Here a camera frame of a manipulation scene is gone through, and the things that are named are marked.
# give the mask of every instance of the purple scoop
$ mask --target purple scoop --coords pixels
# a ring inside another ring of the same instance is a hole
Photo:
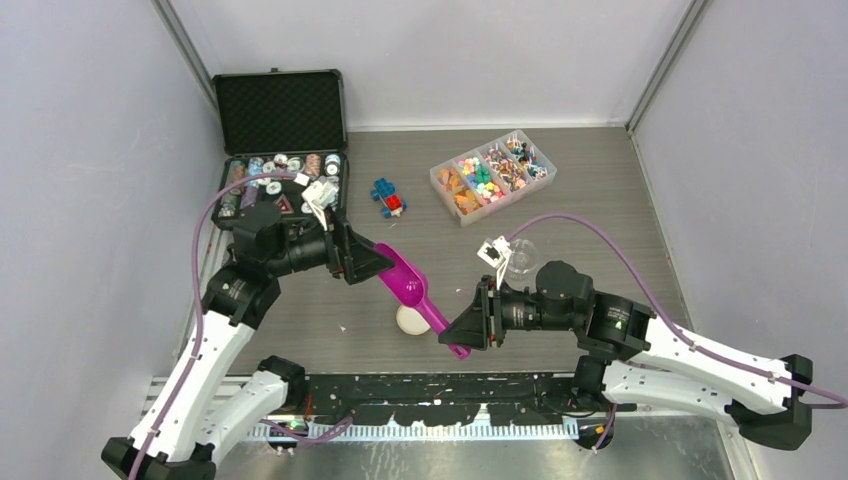
[[[437,334],[444,332],[450,326],[450,322],[427,297],[427,277],[388,244],[378,243],[374,245],[374,250],[395,262],[394,268],[378,276],[386,284],[386,287],[395,294],[401,305],[414,308]],[[471,350],[459,345],[448,345],[448,348],[460,360],[471,354]]]

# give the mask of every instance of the black egg crate foam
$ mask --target black egg crate foam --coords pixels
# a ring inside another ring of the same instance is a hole
[[[276,154],[284,154],[289,158],[299,157],[305,165],[308,155],[317,154],[321,157],[320,174],[338,177],[339,196],[332,208],[344,213],[349,165],[344,154],[347,131],[344,89],[339,71],[219,75],[213,78],[213,84],[224,134],[224,150],[232,157],[224,164],[220,189],[230,183],[232,167],[243,165],[247,169],[251,158],[261,158],[264,164],[273,161]],[[335,175],[326,171],[325,159],[330,154],[341,158],[339,172]],[[233,191],[215,206],[213,222],[218,228],[231,230],[235,221],[243,215],[244,208],[258,202],[275,202],[284,214],[311,217],[310,213],[302,210],[300,194],[305,187],[291,180],[281,180],[280,183],[280,193],[274,191],[276,187],[269,191],[267,185],[253,182],[249,187]],[[252,198],[244,198],[248,188],[258,188],[249,196],[255,193],[255,202]]]

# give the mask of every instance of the white panel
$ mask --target white panel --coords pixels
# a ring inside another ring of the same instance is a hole
[[[184,331],[220,127],[147,1],[4,2],[0,476],[115,478]]]
[[[714,1],[637,139],[700,333],[815,362],[848,394],[848,3]],[[812,396],[805,401],[817,402]],[[845,411],[817,411],[765,478],[843,478]]]
[[[212,74],[338,68],[351,127],[623,123],[688,0],[178,0]]]

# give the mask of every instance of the table surface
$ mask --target table surface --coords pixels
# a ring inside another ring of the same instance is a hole
[[[448,319],[471,302],[493,270],[476,256],[487,237],[537,215],[568,212],[600,226],[631,258],[672,319],[688,325],[636,153],[623,128],[528,129],[556,165],[547,188],[461,228],[429,181],[435,165],[508,130],[355,133],[349,138],[348,218],[355,231],[386,242],[427,276],[430,298]],[[375,179],[392,181],[409,209],[384,219],[369,195]],[[541,262],[563,260],[594,278],[595,288],[646,303],[618,257],[585,227],[563,220],[522,235]],[[533,286],[533,276],[513,287]],[[456,359],[435,334],[403,333],[398,302],[378,279],[355,286],[313,269],[281,280],[282,294],[230,373],[252,373],[269,355],[313,373],[570,371],[583,353],[567,332],[511,331],[502,348]]]

